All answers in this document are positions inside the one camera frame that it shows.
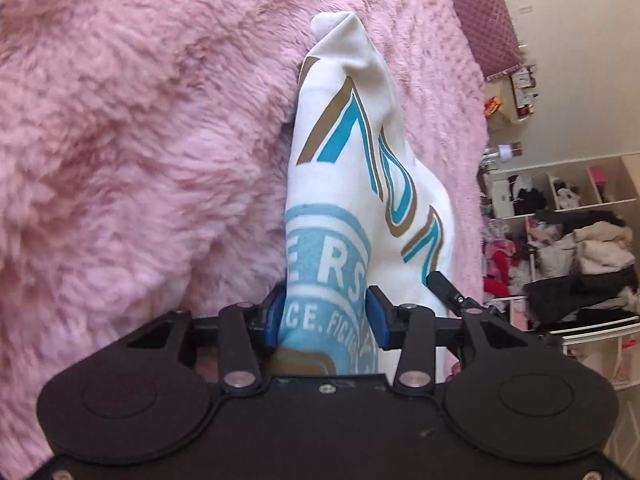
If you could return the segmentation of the white sweatshirt with teal print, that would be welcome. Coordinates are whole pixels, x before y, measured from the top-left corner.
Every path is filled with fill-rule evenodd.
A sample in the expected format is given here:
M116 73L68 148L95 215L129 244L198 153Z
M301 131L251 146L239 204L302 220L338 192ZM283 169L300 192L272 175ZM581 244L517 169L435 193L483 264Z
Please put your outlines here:
M366 292L445 316L427 275L449 273L454 212L410 148L390 70L360 19L326 12L299 74L285 203L286 298L271 368L393 373Z

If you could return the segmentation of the red clothes pile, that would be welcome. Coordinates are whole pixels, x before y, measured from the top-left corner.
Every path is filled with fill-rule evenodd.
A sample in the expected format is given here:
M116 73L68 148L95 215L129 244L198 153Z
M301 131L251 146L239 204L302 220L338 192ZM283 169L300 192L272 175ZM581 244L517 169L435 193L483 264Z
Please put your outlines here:
M484 292L498 298L511 295L510 270L515 252L515 244L506 238L499 238L485 244Z

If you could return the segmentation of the white open wardrobe shelving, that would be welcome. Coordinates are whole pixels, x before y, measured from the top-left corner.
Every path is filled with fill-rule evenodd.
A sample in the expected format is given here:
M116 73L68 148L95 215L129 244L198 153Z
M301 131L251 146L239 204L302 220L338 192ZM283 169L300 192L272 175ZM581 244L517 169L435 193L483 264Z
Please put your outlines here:
M510 296L484 304L617 390L639 383L639 157L574 160L484 175L485 244L516 252Z

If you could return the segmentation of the small white table lamp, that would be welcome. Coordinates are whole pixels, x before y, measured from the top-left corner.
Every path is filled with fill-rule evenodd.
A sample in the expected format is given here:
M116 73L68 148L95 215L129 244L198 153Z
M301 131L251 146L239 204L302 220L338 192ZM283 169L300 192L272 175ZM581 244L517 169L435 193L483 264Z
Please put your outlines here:
M522 146L519 143L498 144L493 148L486 148L483 153L485 160L500 160L500 162L508 162L522 154Z

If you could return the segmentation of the red snack bag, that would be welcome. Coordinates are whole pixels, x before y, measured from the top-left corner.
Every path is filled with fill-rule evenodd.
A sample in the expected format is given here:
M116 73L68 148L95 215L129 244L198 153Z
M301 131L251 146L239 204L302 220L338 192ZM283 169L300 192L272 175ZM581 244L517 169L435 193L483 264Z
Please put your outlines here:
M488 119L493 114L496 114L498 110L502 107L502 101L498 96L491 96L484 103L484 115L485 118Z

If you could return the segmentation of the wooden bedside shelf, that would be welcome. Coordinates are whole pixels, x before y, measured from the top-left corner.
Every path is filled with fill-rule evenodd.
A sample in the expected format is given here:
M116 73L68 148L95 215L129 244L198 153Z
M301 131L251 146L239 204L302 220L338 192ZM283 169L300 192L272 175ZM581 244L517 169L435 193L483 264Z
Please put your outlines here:
M500 110L486 119L490 133L517 126L534 114L538 98L535 75L536 65L527 64L509 75L486 82L485 101L491 96L498 96L502 101Z

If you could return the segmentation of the pink fluffy bed blanket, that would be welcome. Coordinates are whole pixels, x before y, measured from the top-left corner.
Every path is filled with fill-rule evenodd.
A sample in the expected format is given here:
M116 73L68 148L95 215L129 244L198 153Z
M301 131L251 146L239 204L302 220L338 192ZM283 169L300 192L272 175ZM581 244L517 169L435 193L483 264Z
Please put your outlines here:
M408 141L446 188L454 276L482 291L482 73L451 0L1 0L1 474L49 456L43 384L155 315L283 278L297 77L357 14Z

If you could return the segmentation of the purple quilted headboard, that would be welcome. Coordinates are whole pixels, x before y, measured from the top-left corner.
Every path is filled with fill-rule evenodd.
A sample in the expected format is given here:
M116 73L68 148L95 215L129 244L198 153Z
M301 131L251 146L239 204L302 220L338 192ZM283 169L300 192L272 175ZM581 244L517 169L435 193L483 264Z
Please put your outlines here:
M472 55L487 81L523 65L518 37L504 0L451 0Z

